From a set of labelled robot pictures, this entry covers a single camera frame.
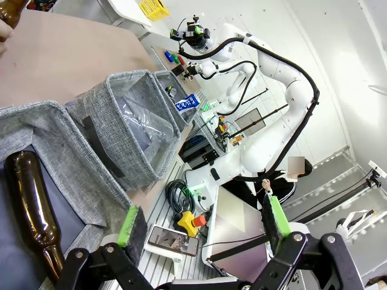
green marker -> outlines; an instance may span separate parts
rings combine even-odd
[[[177,58],[176,54],[173,53],[172,57],[174,58],[175,63],[177,63],[177,64],[179,65],[179,64],[180,64],[180,61],[179,61],[179,59]]]

metal rod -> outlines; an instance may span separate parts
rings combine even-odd
[[[241,103],[241,106],[242,106],[243,104],[246,104],[247,102],[249,102],[249,101],[253,100],[254,98],[257,98],[257,97],[259,97],[260,95],[264,94],[264,93],[265,93],[265,92],[267,92],[267,91],[268,91],[268,88],[266,88],[266,90],[265,90],[265,91],[263,91],[263,92],[260,92],[258,95],[255,95],[254,97],[251,97],[251,98],[249,98],[247,101],[244,101],[243,103]]]
[[[302,219],[300,219],[300,220],[298,220],[296,222],[300,222],[302,224],[306,224],[306,223],[312,221],[313,219],[318,218],[319,216],[325,214],[326,212],[334,209],[338,205],[340,205],[343,202],[349,200],[350,198],[352,198],[353,196],[355,196],[356,194],[358,194],[359,192],[361,192],[362,190],[364,190],[364,189],[366,189],[368,187],[369,187],[368,183],[365,181],[364,183],[362,183],[358,187],[352,189],[350,192],[348,192],[348,193],[344,194],[343,196],[337,198],[335,201],[331,202],[330,204],[327,204],[326,206],[316,210],[315,212],[309,214],[306,217],[303,217]]]
[[[274,114],[277,113],[278,111],[280,111],[280,110],[286,108],[288,105],[289,105],[289,104],[286,104],[286,105],[283,105],[282,107],[280,107],[280,108],[278,108],[278,109],[275,109],[273,112],[271,112],[271,113],[267,114],[266,116],[263,116],[262,118],[260,118],[260,119],[258,119],[258,120],[256,120],[256,121],[254,121],[253,123],[251,123],[251,124],[247,125],[246,127],[242,128],[242,129],[239,130],[238,132],[236,132],[236,133],[234,133],[234,134],[231,134],[231,135],[229,136],[229,138],[231,139],[231,138],[237,136],[238,134],[242,133],[243,131],[247,130],[248,128],[254,126],[254,125],[257,124],[257,123],[259,123],[260,121],[263,121],[263,120],[265,120],[267,117],[270,117],[271,115],[274,115]]]

wooden table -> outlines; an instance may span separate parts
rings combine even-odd
[[[111,73],[156,66],[129,30],[65,15],[23,10],[0,58],[0,108],[65,103]]]

human hand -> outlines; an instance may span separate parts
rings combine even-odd
[[[262,180],[262,187],[264,188],[264,190],[272,190],[272,188],[270,187],[270,180]]]
[[[13,29],[11,26],[6,24],[3,20],[0,19],[0,56],[7,50],[5,43],[3,41],[12,37]]]

smartphone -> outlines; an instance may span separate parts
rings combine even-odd
[[[195,257],[198,253],[199,240],[196,237],[189,237],[167,228],[155,226],[148,242],[153,246],[192,257]]]

